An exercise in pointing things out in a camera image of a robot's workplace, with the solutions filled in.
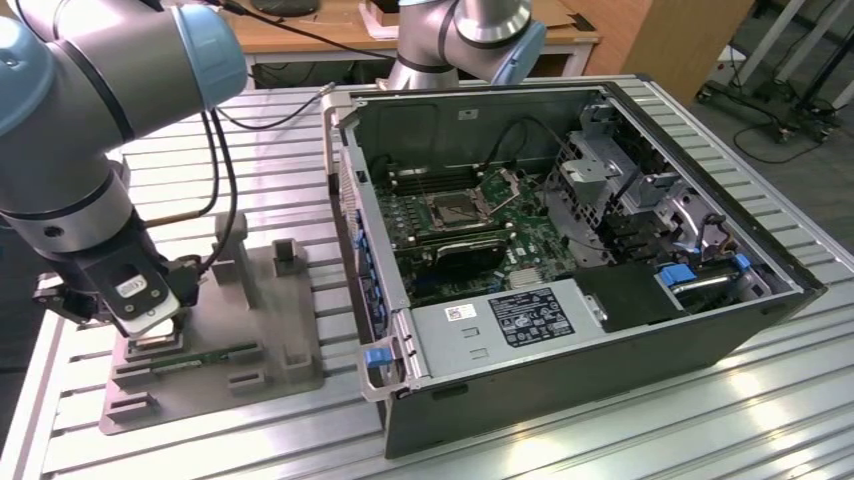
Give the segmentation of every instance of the wheel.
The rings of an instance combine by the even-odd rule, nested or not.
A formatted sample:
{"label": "wheel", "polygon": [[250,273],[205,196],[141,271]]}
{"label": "wheel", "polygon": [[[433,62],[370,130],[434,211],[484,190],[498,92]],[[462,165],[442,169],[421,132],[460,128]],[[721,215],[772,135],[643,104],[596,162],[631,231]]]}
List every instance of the wheel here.
{"label": "wheel", "polygon": [[784,128],[780,128],[776,131],[776,143],[788,143],[788,139],[792,137],[793,132],[791,130],[787,130]]}
{"label": "wheel", "polygon": [[696,101],[699,103],[708,103],[708,101],[711,100],[711,90],[708,90],[707,88],[703,88],[699,93],[696,94]]}

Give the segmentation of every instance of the black cable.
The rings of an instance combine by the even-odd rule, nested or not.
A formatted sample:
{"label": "black cable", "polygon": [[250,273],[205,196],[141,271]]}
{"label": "black cable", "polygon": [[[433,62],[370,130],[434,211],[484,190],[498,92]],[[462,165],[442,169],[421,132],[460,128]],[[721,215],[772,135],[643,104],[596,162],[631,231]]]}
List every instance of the black cable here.
{"label": "black cable", "polygon": [[213,135],[210,134],[210,123],[208,121],[208,114],[201,111],[201,125],[204,126],[204,135],[208,139],[208,150],[210,150],[210,170],[213,171],[213,187],[210,188],[210,199],[208,204],[201,210],[198,210],[198,217],[204,217],[213,207],[216,206],[216,200],[218,199],[218,157],[216,155],[216,145],[213,145]]}
{"label": "black cable", "polygon": [[266,17],[264,17],[262,15],[258,15],[257,13],[252,12],[250,10],[248,10],[242,5],[240,5],[238,3],[236,3],[233,0],[204,0],[206,3],[209,3],[210,5],[214,5],[217,7],[221,7],[225,11],[228,11],[229,13],[233,13],[234,15],[238,16],[246,16],[249,18],[253,18],[254,20],[257,20],[258,22],[265,23],[266,25],[269,25],[270,27],[276,27],[281,30],[285,30],[290,33],[296,33],[297,35],[302,35],[304,37],[312,38],[314,40],[317,40],[318,42],[322,42],[328,45],[332,45],[333,47],[340,48],[341,50],[346,50],[348,52],[353,52],[353,53],[360,53],[361,55],[366,55],[369,57],[374,57],[374,58],[381,58],[382,60],[394,60],[394,57],[381,54],[381,53],[376,53],[376,52],[370,52],[369,50],[361,50],[360,48],[353,48],[353,47],[348,47],[346,45],[344,45],[342,43],[337,43],[334,40],[329,40],[325,37],[321,37],[320,35],[316,35],[310,32],[306,32],[304,30],[300,30],[298,28],[294,28],[289,25],[285,25],[284,23],[278,23],[274,20],[269,20]]}
{"label": "black cable", "polygon": [[198,276],[204,275],[204,273],[210,268],[210,265],[213,265],[213,262],[216,262],[216,259],[225,250],[228,238],[230,237],[230,230],[234,226],[234,217],[237,216],[237,176],[234,175],[234,166],[230,161],[230,152],[228,151],[225,133],[222,132],[222,124],[218,120],[216,109],[210,109],[210,120],[213,121],[213,130],[216,130],[218,148],[222,151],[222,163],[225,164],[225,173],[228,174],[228,187],[230,188],[230,197],[228,204],[228,216],[225,217],[225,229],[222,230],[222,235],[218,242],[216,243],[213,252],[198,266]]}
{"label": "black cable", "polygon": [[317,93],[314,93],[314,95],[308,99],[308,101],[302,103],[300,107],[296,110],[293,110],[282,119],[276,120],[274,122],[268,123],[266,125],[248,125],[240,122],[238,120],[234,120],[233,118],[230,118],[230,116],[221,109],[217,108],[216,111],[220,113],[222,117],[225,117],[225,120],[228,120],[230,123],[237,125],[240,128],[244,128],[246,130],[266,130],[269,128],[277,127],[282,123],[288,122],[293,117],[296,117],[296,115],[298,115],[302,112],[302,110],[305,110],[308,106],[314,101],[317,101],[317,99],[322,96],[324,94],[322,92],[325,88],[326,87],[324,87]]}
{"label": "black cable", "polygon": [[293,88],[293,87],[298,87],[302,85],[302,83],[305,83],[305,80],[308,80],[308,78],[310,77],[310,74],[314,73],[314,67],[317,66],[316,63],[312,63],[310,66],[308,67],[308,72],[305,72],[305,75],[302,76],[301,80],[298,82],[293,82],[288,87],[285,88]]}
{"label": "black cable", "polygon": [[781,160],[765,160],[764,158],[759,158],[756,157],[752,153],[749,153],[744,147],[737,143],[737,138],[747,133],[749,130],[755,130],[757,128],[764,128],[773,125],[773,123],[761,123],[759,125],[753,125],[751,127],[747,127],[741,130],[737,131],[737,133],[735,133],[735,135],[732,135],[732,143],[735,144],[735,147],[741,151],[741,153],[744,155],[747,155],[749,158],[752,158],[756,162],[759,163],[764,163],[768,165],[781,165],[783,163],[788,163],[792,160],[800,158],[803,155],[805,155],[807,153],[809,153],[812,150],[817,149],[823,143],[819,143],[817,145],[815,145],[813,147],[807,148],[805,150],[803,150],[800,153],[796,153],[795,155],[781,159]]}
{"label": "black cable", "polygon": [[551,135],[551,137],[555,139],[555,142],[557,142],[557,145],[560,145],[560,148],[563,150],[565,150],[567,152],[572,151],[572,149],[569,148],[569,145],[563,141],[563,138],[560,137],[557,132],[555,132],[553,129],[548,125],[545,125],[545,123],[542,123],[542,121],[538,118],[532,117],[530,115],[524,115],[521,117],[513,118],[512,120],[509,120],[506,125],[504,125],[504,128],[501,129],[500,133],[497,134],[497,138],[494,139],[494,143],[492,144],[492,148],[490,148],[489,153],[488,153],[488,155],[485,157],[482,165],[480,166],[480,170],[481,171],[485,170],[486,168],[489,168],[489,165],[492,164],[492,161],[494,160],[494,157],[497,157],[497,150],[498,150],[498,148],[501,146],[504,138],[506,138],[506,135],[508,135],[509,131],[512,130],[512,127],[514,127],[521,122],[533,123],[537,127],[540,127],[545,131],[545,133],[548,133]]}
{"label": "black cable", "polygon": [[250,73],[246,75],[246,77],[249,77],[252,80],[254,80],[261,87],[264,87],[264,88],[274,88],[272,85],[269,85],[266,82],[264,82],[261,79],[258,79]]}
{"label": "black cable", "polygon": [[208,150],[210,152],[210,170],[213,172],[213,186],[210,187],[210,198],[208,199],[208,203],[204,208],[201,208],[201,210],[196,212],[178,213],[177,215],[169,215],[166,217],[145,221],[145,228],[161,227],[164,225],[182,222],[185,220],[201,218],[210,212],[210,210],[213,210],[213,207],[216,206],[216,201],[218,200],[218,157],[216,155],[216,145],[213,145],[213,135],[210,134],[208,115],[204,111],[201,111],[201,125],[204,126],[204,134],[208,139]]}
{"label": "black cable", "polygon": [[729,49],[729,66],[732,67],[732,73],[735,74],[735,81],[737,82],[735,86],[737,87],[737,91],[743,95],[744,85],[741,84],[741,78],[737,76],[737,68],[735,68],[735,49],[732,48],[732,40],[729,40],[729,44],[727,45],[727,48]]}

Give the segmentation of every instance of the wires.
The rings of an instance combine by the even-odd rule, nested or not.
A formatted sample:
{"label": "wires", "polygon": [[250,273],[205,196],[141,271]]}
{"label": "wires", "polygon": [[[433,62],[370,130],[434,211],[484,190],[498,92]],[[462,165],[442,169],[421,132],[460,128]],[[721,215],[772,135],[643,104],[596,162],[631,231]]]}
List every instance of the wires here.
{"label": "wires", "polygon": [[230,123],[237,125],[240,128],[245,130],[266,130],[269,128],[277,127],[282,123],[289,122],[293,119],[293,117],[296,117],[300,113],[302,113],[302,110],[305,110],[308,106],[313,102],[316,102],[320,99],[320,97],[322,97],[322,95],[325,95],[332,90],[332,88],[334,88],[333,83],[328,83],[326,85],[324,85],[317,91],[317,93],[313,94],[313,96],[305,101],[305,103],[302,103],[298,106],[296,110],[293,110],[282,119],[276,120],[274,122],[268,123],[266,125],[248,125],[240,122],[238,120],[234,120],[220,108],[217,108],[216,111],[222,117],[225,117],[225,120],[228,120]]}
{"label": "wires", "polygon": [[290,33],[296,33],[297,35],[302,35],[304,37],[308,37],[308,38],[310,38],[313,40],[317,40],[318,42],[322,42],[322,43],[325,43],[328,45],[332,45],[333,47],[337,47],[341,50],[346,50],[348,52],[353,52],[353,53],[358,53],[361,55],[366,55],[368,57],[381,58],[382,60],[394,60],[394,57],[392,57],[389,55],[384,55],[381,53],[370,52],[369,50],[361,50],[360,48],[348,47],[342,43],[337,43],[334,40],[329,40],[328,38],[321,37],[320,35],[316,35],[316,34],[313,34],[310,32],[300,30],[298,28],[294,28],[294,27],[292,27],[289,25],[285,25],[284,23],[278,23],[274,20],[269,20],[262,15],[258,15],[253,11],[248,10],[242,5],[240,5],[233,0],[221,0],[221,1],[220,0],[204,0],[204,1],[206,3],[209,3],[210,5],[221,7],[222,9],[225,9],[225,11],[228,11],[229,13],[233,13],[234,15],[238,15],[241,17],[245,16],[245,17],[253,18],[254,20],[257,20],[258,22],[265,23],[270,27],[276,27],[276,28],[278,28],[281,30],[285,30],[285,31],[290,32]]}
{"label": "wires", "polygon": [[182,222],[184,220],[192,220],[206,215],[218,199],[218,158],[216,156],[216,145],[213,145],[213,135],[210,134],[210,123],[208,121],[208,115],[201,112],[201,125],[204,125],[204,134],[208,139],[208,150],[210,151],[210,169],[213,170],[213,187],[210,189],[210,199],[204,208],[196,212],[178,213],[177,215],[169,215],[168,217],[148,220],[145,222],[145,228],[161,227],[172,223]]}
{"label": "wires", "polygon": [[234,226],[234,217],[237,216],[237,176],[234,175],[234,167],[230,161],[230,152],[228,151],[228,143],[225,142],[225,133],[222,132],[222,124],[218,120],[218,115],[216,114],[216,110],[210,110],[210,120],[213,121],[213,130],[216,130],[216,139],[218,141],[218,148],[222,151],[222,163],[225,164],[225,173],[228,174],[228,188],[230,189],[230,197],[228,204],[228,216],[225,217],[225,229],[222,230],[222,236],[218,242],[216,243],[216,247],[213,248],[213,252],[204,260],[201,265],[198,266],[198,276],[204,275],[204,272],[208,271],[213,262],[221,255],[225,250],[225,245],[228,244],[228,238],[230,237],[230,230]]}
{"label": "wires", "polygon": [[[480,166],[480,170],[485,170],[486,168],[489,168],[489,165],[492,164],[494,157],[497,157],[497,150],[501,146],[501,143],[504,142],[504,139],[506,138],[509,131],[512,130],[512,127],[518,125],[521,122],[533,123],[537,127],[542,129],[542,131],[545,131],[545,133],[548,133],[548,135],[551,135],[551,137],[555,139],[555,141],[557,142],[557,145],[560,145],[560,148],[563,150],[565,151],[572,150],[569,148],[569,145],[563,141],[563,138],[560,137],[560,135],[557,135],[557,132],[555,132],[553,129],[548,125],[545,125],[545,123],[542,123],[542,121],[538,118],[532,117],[530,115],[524,115],[521,117],[516,117],[506,123],[506,125],[504,125],[504,128],[497,134],[497,138],[494,139],[494,143],[492,144],[492,149],[489,150],[489,153],[485,157],[482,165]],[[516,149],[513,156],[518,155],[518,153],[521,152],[521,149],[524,148],[524,144],[526,143],[526,138],[528,138],[528,133],[525,129],[522,142],[518,148]]]}
{"label": "wires", "polygon": [[735,135],[732,135],[732,143],[735,144],[735,147],[737,147],[737,149],[741,151],[741,153],[744,155],[747,155],[749,158],[752,158],[756,162],[759,163],[764,163],[767,165],[781,165],[784,163],[791,162],[792,160],[800,158],[803,155],[805,155],[807,153],[809,153],[812,150],[817,149],[823,143],[816,144],[813,147],[807,148],[805,150],[803,150],[801,152],[793,154],[789,157],[783,158],[781,160],[765,160],[764,158],[760,158],[757,156],[755,156],[752,153],[749,153],[744,147],[740,145],[740,143],[737,142],[739,137],[747,133],[751,130],[756,130],[759,128],[764,128],[773,125],[773,122],[768,122],[768,123],[761,123],[759,125],[753,125],[751,127],[747,127],[741,130],[737,131],[737,133]]}

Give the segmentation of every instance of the blue latch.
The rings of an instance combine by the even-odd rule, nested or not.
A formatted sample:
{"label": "blue latch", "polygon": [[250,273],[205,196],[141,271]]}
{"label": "blue latch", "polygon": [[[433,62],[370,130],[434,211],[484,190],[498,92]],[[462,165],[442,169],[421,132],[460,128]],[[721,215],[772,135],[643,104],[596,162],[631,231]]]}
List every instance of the blue latch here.
{"label": "blue latch", "polygon": [[749,259],[744,256],[743,253],[735,254],[735,266],[737,267],[737,271],[743,272],[749,268]]}
{"label": "blue latch", "polygon": [[696,280],[696,275],[693,274],[691,267],[684,264],[665,266],[661,268],[660,275],[661,281],[667,287]]}
{"label": "blue latch", "polygon": [[390,365],[393,361],[394,359],[390,355],[390,348],[388,347],[372,348],[364,351],[364,363],[368,368]]}

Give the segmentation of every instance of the aluminum table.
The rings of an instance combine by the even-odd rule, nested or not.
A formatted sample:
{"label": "aluminum table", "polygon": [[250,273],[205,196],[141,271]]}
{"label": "aluminum table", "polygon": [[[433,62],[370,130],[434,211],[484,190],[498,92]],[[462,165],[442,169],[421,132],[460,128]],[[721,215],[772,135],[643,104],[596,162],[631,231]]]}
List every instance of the aluminum table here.
{"label": "aluminum table", "polygon": [[[306,245],[324,387],[113,437],[97,430],[110,327],[47,314],[0,464],[5,479],[234,477],[835,478],[854,471],[854,258],[660,88],[611,77],[688,154],[829,286],[793,320],[712,368],[396,460],[358,393],[356,328],[344,288],[314,104],[282,128],[226,125],[248,246]],[[256,91],[222,108],[241,120],[292,111],[312,89]],[[197,118],[124,149],[145,218],[205,202],[210,171]],[[226,208],[220,199],[217,210]],[[164,255],[206,252],[209,217],[152,230]]]}

